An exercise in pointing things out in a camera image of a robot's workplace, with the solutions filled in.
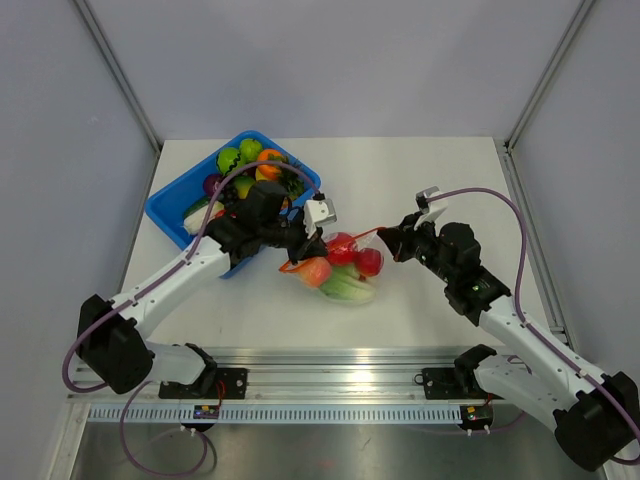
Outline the clear zip top bag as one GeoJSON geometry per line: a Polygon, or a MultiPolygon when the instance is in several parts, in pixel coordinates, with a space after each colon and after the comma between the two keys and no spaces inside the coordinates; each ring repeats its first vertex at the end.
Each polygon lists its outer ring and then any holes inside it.
{"type": "Polygon", "coordinates": [[[307,288],[328,301],[359,306],[372,302],[384,268],[384,244],[379,228],[362,233],[336,232],[323,240],[326,257],[314,257],[297,264],[287,261],[279,272],[296,277],[307,288]]]}

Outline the green lettuce head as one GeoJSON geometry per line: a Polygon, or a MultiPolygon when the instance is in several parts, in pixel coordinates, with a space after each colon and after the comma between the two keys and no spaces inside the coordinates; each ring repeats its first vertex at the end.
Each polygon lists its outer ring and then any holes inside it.
{"type": "Polygon", "coordinates": [[[352,305],[370,302],[376,295],[375,287],[362,279],[353,266],[335,266],[331,277],[319,290],[332,301],[352,305]]]}

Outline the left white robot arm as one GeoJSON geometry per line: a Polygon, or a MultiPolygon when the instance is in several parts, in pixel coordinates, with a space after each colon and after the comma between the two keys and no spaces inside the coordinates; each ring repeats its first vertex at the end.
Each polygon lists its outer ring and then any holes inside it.
{"type": "Polygon", "coordinates": [[[110,300],[82,307],[73,351],[116,394],[146,382],[174,384],[194,398],[215,388],[218,365],[201,347],[149,342],[160,323],[199,288],[227,274],[262,248],[286,250],[292,264],[325,257],[323,226],[336,220],[331,201],[317,193],[288,216],[285,190],[260,181],[247,197],[210,219],[201,236],[150,278],[110,300]]]}

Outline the large red tomato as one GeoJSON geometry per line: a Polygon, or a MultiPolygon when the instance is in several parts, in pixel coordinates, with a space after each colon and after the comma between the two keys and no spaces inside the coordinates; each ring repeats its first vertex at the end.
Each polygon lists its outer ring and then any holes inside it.
{"type": "Polygon", "coordinates": [[[383,266],[383,254],[375,248],[364,248],[358,252],[355,258],[355,267],[363,277],[379,275],[383,266]]]}

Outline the peach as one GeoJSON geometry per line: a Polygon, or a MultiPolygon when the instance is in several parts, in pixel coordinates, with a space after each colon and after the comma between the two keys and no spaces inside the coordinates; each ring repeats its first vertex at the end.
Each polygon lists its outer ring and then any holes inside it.
{"type": "Polygon", "coordinates": [[[325,257],[309,259],[298,270],[299,279],[310,288],[319,288],[332,274],[332,267],[325,257]]]}

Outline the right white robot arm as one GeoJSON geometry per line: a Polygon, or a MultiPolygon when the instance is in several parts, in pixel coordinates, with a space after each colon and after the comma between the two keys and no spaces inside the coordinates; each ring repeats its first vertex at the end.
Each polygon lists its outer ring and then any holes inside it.
{"type": "Polygon", "coordinates": [[[457,358],[456,389],[501,397],[546,426],[578,466],[595,471],[639,438],[639,392],[626,374],[608,375],[516,307],[509,288],[481,264],[467,224],[437,229],[420,214],[379,237],[397,262],[415,259],[445,284],[450,306],[526,365],[519,370],[479,345],[457,358]]]}

